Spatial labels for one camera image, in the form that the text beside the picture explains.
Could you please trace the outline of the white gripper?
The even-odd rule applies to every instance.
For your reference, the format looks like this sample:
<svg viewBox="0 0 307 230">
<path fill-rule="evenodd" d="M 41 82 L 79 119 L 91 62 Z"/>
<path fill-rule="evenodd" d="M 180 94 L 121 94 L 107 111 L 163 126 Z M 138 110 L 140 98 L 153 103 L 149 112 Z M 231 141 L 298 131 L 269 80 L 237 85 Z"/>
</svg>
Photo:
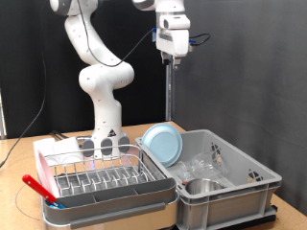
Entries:
<svg viewBox="0 0 307 230">
<path fill-rule="evenodd" d="M 170 63 L 170 55 L 173 56 L 172 67 L 174 71 L 179 69 L 181 57 L 185 57 L 189 49 L 189 32 L 187 30 L 157 29 L 156 48 L 160 50 L 162 63 Z"/>
</svg>

